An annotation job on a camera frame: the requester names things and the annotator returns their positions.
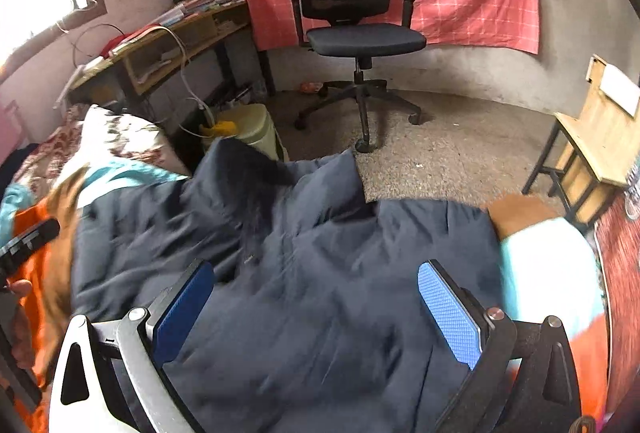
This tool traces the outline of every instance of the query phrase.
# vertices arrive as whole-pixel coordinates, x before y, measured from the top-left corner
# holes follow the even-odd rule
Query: wooden stool
[[[626,176],[640,151],[640,124],[600,90],[605,66],[603,59],[591,59],[591,88],[580,117],[554,114],[551,135],[522,189],[529,193],[538,175],[548,175],[554,183],[549,196],[560,196],[565,218],[582,231],[590,229],[627,187]],[[556,167],[545,166],[560,132],[568,145]]]

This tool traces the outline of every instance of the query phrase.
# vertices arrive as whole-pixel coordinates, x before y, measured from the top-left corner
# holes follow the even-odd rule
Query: dark blue fabric
[[[86,207],[75,254],[72,310],[94,322],[149,304],[194,258],[238,260],[164,365],[216,433],[430,431],[468,366],[424,305],[418,268],[435,258],[482,305],[501,304],[488,215],[446,200],[367,203],[350,151],[282,164],[219,140],[193,179]]]
[[[25,148],[17,149],[0,165],[0,200],[4,196],[4,190],[11,183],[12,178],[22,166],[24,160],[29,156],[34,149],[38,147],[37,144],[30,144]]]

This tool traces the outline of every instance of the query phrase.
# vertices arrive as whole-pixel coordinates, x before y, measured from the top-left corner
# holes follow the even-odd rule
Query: cable
[[[72,15],[74,12],[87,12],[88,10],[91,10],[95,5],[98,5],[98,2],[96,0],[89,0],[89,5],[82,8],[75,8],[69,14],[67,14],[67,16]],[[62,28],[62,26],[60,26],[60,23],[62,23],[62,19],[56,21],[56,26],[65,34],[69,34],[69,31],[65,28]]]
[[[194,100],[194,101],[196,101],[198,104],[200,104],[200,100],[199,100],[199,99],[197,99],[196,97],[185,97],[185,98],[182,100],[182,102],[184,103],[184,101],[185,101],[185,100]],[[180,124],[180,123],[178,123],[178,127],[179,127],[182,131],[185,131],[185,132],[187,132],[188,134],[193,135],[194,137],[199,137],[199,138],[211,138],[211,136],[210,136],[210,135],[208,135],[208,136],[207,136],[207,135],[199,135],[199,134],[197,134],[197,133],[194,133],[193,131],[190,131],[190,130],[186,129],[186,128],[185,128],[182,124]]]
[[[180,77],[182,78],[182,82],[184,83],[184,87],[187,89],[187,92],[191,94],[191,97],[188,97],[188,98],[192,98],[193,100],[197,101],[198,107],[200,109],[203,109],[207,115],[207,124],[209,124],[210,127],[213,127],[213,125],[215,124],[215,118],[213,117],[213,113],[211,112],[209,106],[207,106],[207,104],[198,95],[196,95],[196,93],[193,90],[191,90],[191,87],[187,82],[187,77],[184,75],[184,67],[186,66],[189,58],[187,57],[187,50],[184,46],[184,43],[181,41],[181,39],[175,34],[174,31],[172,31],[167,27],[163,27],[162,25],[155,25],[155,26],[149,27],[147,30],[143,31],[142,34],[139,34],[136,37],[142,38],[155,30],[164,30],[166,32],[169,32],[169,34],[171,34],[171,36],[175,39],[176,43],[178,43],[178,47],[180,47],[180,51],[182,52],[182,63],[180,64]],[[180,128],[186,131],[187,133],[191,133],[192,135],[202,137],[202,135],[196,135],[195,133],[192,133],[191,131],[184,129],[182,126],[180,126]]]
[[[80,35],[76,38],[76,42],[71,41],[71,46],[74,48],[73,54],[71,55],[71,60],[74,62],[74,66],[77,68],[78,64],[76,63],[76,50],[78,50],[78,41],[80,40],[80,38],[82,36],[84,36],[87,32],[93,30],[96,27],[113,27],[115,28],[118,32],[120,32],[120,34],[125,35],[125,33],[118,28],[116,25],[112,25],[111,23],[98,23],[97,25],[91,25],[88,28],[85,28]],[[88,58],[92,58],[92,56],[90,56],[89,54],[87,54],[84,50],[80,50],[85,56],[87,56]]]

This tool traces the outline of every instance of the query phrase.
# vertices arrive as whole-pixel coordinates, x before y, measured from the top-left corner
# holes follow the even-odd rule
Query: pillow
[[[93,105],[84,118],[78,153],[65,168],[59,182],[84,164],[112,156],[138,160],[178,175],[190,176],[158,126],[140,117],[116,115]]]

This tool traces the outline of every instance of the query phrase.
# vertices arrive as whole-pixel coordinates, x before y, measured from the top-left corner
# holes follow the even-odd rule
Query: finger
[[[33,289],[33,286],[31,285],[31,281],[29,281],[28,279],[20,279],[14,283],[11,283],[11,285],[9,285],[9,288],[19,298],[24,298],[31,294],[31,289]]]

